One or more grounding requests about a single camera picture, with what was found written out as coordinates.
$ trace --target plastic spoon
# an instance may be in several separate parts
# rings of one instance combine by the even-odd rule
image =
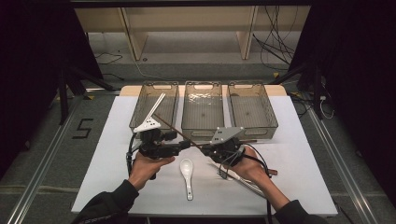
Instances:
[[[180,171],[186,180],[187,189],[187,200],[192,201],[192,189],[191,189],[191,176],[192,176],[192,161],[189,159],[184,159],[180,162]]]

